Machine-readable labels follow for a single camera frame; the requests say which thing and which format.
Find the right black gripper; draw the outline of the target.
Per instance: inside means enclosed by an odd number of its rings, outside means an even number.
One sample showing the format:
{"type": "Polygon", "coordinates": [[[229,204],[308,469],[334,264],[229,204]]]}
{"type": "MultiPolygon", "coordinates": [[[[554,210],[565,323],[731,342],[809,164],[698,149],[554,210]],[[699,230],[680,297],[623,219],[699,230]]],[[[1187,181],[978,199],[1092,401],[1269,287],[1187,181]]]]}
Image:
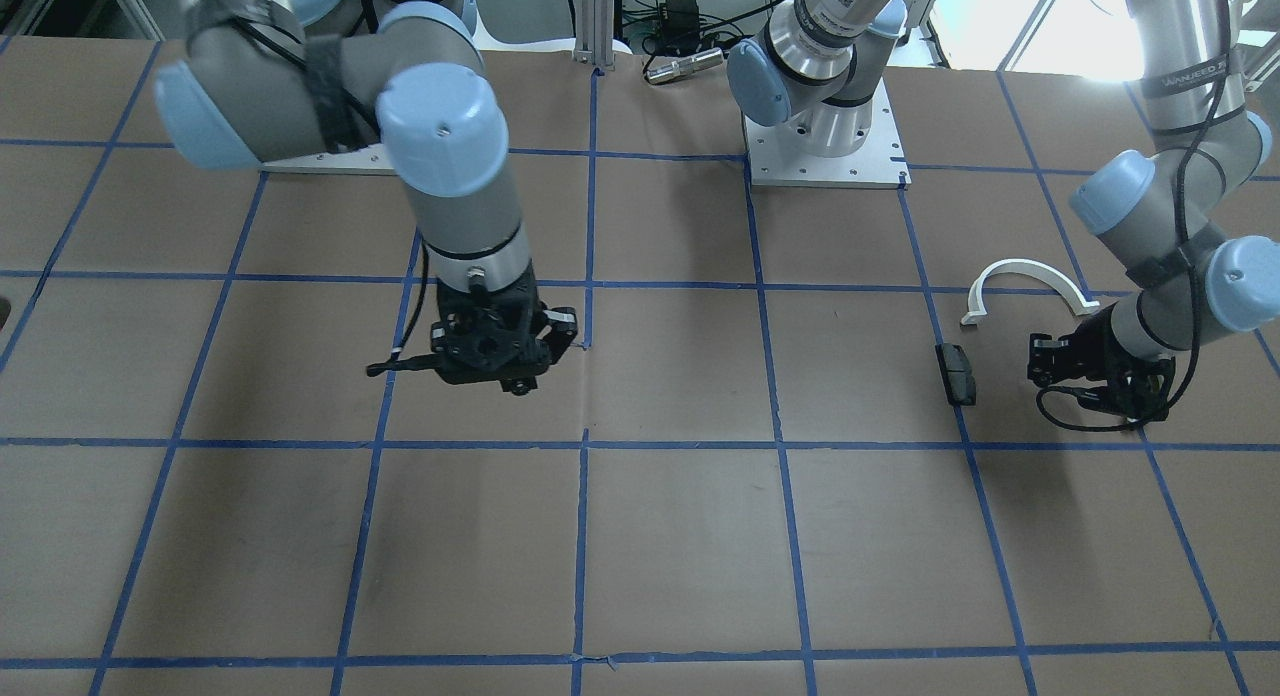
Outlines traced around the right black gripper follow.
{"type": "Polygon", "coordinates": [[[468,292],[442,283],[436,307],[430,368],[451,385],[498,383],[511,395],[529,395],[579,336],[576,310],[549,308],[531,271],[500,290],[476,280],[468,292]]]}

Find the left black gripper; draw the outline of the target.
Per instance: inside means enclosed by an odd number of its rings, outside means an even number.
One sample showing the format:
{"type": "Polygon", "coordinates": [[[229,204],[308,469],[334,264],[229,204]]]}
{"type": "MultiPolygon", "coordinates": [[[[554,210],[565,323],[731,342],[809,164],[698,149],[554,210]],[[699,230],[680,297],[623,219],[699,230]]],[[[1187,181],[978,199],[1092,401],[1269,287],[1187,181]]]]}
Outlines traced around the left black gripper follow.
{"type": "Polygon", "coordinates": [[[1132,422],[1169,418],[1175,360],[1148,362],[1129,354],[1114,335],[1112,310],[1100,310],[1059,339],[1030,333],[1027,377],[1039,389],[1036,406],[1047,421],[1056,421],[1044,406],[1048,391],[1062,391],[1084,409],[1132,422]]]}

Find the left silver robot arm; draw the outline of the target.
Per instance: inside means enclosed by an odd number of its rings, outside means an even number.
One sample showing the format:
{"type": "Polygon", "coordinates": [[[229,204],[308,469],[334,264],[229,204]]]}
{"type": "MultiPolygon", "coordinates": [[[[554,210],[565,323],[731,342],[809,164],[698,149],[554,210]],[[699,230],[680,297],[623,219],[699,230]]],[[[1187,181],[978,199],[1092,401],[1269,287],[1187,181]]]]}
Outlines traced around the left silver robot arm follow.
{"type": "MultiPolygon", "coordinates": [[[[1277,317],[1277,244],[1233,239],[1211,217],[1274,143],[1245,107],[1231,0],[1125,3],[1143,46],[1156,152],[1116,155],[1070,203],[1135,292],[1064,336],[1033,333],[1027,376],[1038,403],[1060,391],[1135,430],[1167,417],[1203,345],[1277,317]]],[[[763,127],[856,111],[905,20],[902,0],[782,0],[763,29],[728,50],[733,99],[763,127]]]]}

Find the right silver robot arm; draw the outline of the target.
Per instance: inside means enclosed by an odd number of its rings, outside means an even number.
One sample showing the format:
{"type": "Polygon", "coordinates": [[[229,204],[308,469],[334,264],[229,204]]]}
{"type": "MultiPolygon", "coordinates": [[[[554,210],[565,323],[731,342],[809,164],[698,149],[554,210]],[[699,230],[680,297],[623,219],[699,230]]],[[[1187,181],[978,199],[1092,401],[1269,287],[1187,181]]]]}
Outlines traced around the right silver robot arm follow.
{"type": "Polygon", "coordinates": [[[196,0],[186,58],[155,78],[179,154],[205,169],[385,148],[436,273],[430,351],[367,374],[433,371],[525,395],[577,336],[538,294],[509,130],[457,13],[403,3],[372,35],[306,35],[289,0],[196,0]]]}

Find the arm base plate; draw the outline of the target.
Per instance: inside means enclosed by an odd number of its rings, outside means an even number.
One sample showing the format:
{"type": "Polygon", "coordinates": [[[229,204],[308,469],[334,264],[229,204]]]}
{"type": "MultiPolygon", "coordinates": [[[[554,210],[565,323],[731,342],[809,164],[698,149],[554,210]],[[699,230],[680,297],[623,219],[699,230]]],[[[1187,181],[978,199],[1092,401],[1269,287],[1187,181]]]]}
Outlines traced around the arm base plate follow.
{"type": "Polygon", "coordinates": [[[742,130],[755,186],[899,189],[913,182],[883,82],[858,107],[817,104],[772,127],[745,116],[742,130]]]}
{"type": "Polygon", "coordinates": [[[396,177],[396,169],[385,152],[384,145],[369,145],[357,152],[347,154],[308,154],[298,157],[269,160],[261,164],[262,171],[285,173],[285,175],[374,175],[396,177]]]}

